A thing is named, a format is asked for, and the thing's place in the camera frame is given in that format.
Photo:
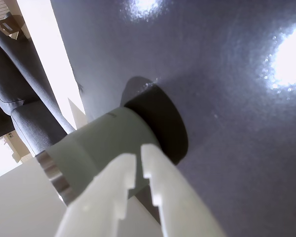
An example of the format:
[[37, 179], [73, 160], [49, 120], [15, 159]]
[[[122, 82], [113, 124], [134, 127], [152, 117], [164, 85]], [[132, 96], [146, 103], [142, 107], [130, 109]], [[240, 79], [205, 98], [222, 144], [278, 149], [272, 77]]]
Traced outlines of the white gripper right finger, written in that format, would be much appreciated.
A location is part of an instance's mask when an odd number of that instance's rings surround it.
[[142, 145], [141, 159], [165, 237], [225, 236], [200, 196], [156, 145]]

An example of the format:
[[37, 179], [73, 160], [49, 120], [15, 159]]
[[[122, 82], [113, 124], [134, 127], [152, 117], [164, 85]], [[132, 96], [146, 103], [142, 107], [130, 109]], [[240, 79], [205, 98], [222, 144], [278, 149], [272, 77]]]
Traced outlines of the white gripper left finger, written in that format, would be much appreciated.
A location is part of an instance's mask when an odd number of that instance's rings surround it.
[[58, 237], [115, 237], [136, 185], [134, 154], [114, 158], [67, 208]]

